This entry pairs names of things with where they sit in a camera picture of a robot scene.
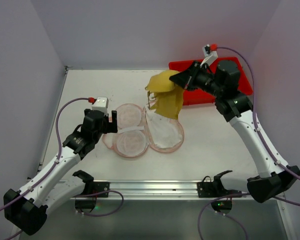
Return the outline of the yellow bra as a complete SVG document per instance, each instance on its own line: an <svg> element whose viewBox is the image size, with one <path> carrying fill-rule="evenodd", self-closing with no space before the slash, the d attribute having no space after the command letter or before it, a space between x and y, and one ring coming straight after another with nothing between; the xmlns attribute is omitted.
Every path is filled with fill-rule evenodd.
<svg viewBox="0 0 300 240"><path fill-rule="evenodd" d="M168 69L150 78L145 87L149 110L168 119L179 119L185 90L170 80L170 77L179 73Z"/></svg>

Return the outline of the floral mesh laundry bag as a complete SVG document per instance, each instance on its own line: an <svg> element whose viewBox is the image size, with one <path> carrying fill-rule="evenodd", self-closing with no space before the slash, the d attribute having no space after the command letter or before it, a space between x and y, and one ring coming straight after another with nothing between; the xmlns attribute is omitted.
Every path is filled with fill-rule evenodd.
<svg viewBox="0 0 300 240"><path fill-rule="evenodd" d="M137 158L150 147L146 133L143 108L132 103L120 105L117 109L117 133L102 137L105 146L123 158Z"/></svg>

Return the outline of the white bra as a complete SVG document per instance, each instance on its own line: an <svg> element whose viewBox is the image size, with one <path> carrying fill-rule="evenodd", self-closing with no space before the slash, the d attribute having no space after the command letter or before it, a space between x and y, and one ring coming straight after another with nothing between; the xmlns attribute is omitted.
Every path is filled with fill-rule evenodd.
<svg viewBox="0 0 300 240"><path fill-rule="evenodd" d="M150 147L159 153L173 153L184 142L185 134L178 120L163 117L154 110L143 108L145 132Z"/></svg>

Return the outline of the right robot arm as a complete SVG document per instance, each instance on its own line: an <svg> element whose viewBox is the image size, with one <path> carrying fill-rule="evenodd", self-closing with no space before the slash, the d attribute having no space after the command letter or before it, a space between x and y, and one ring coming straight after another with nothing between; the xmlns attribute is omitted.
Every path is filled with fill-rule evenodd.
<svg viewBox="0 0 300 240"><path fill-rule="evenodd" d="M239 91L241 72L236 62L221 60L212 72L207 63L194 61L186 70L169 79L186 91L201 89L215 97L215 106L238 133L249 151L257 169L257 176L224 179L215 176L218 190L249 193L263 203L287 191L300 177L300 169L280 156L271 143L249 97Z"/></svg>

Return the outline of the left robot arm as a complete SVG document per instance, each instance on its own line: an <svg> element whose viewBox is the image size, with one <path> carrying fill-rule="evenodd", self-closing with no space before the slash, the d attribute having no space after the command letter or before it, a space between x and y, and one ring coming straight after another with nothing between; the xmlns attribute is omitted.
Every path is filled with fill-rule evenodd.
<svg viewBox="0 0 300 240"><path fill-rule="evenodd" d="M45 224L48 215L68 199L95 193L94 178L78 170L62 185L64 175L90 153L103 134L117 133L117 111L85 109L81 126L63 142L61 151L27 184L3 196L5 218L31 236Z"/></svg>

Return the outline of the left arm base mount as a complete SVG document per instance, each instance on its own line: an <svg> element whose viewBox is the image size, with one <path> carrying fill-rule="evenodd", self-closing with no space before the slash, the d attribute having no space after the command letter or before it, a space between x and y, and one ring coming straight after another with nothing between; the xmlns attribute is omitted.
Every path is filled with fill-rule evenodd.
<svg viewBox="0 0 300 240"><path fill-rule="evenodd" d="M92 195L97 193L102 193L100 195L94 196L95 198L107 198L109 196L108 191L110 189L110 183L108 181L92 181L86 183L83 192L78 196Z"/></svg>

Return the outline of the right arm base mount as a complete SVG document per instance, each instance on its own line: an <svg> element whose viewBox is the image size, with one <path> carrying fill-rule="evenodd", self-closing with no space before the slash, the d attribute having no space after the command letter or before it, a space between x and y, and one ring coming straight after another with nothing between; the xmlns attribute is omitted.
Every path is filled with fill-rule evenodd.
<svg viewBox="0 0 300 240"><path fill-rule="evenodd" d="M226 170L218 173L213 178L205 176L202 181L196 183L196 190L199 198L218 198L222 196L241 194L241 191L234 189L225 189L221 182L223 175L232 173L232 170Z"/></svg>

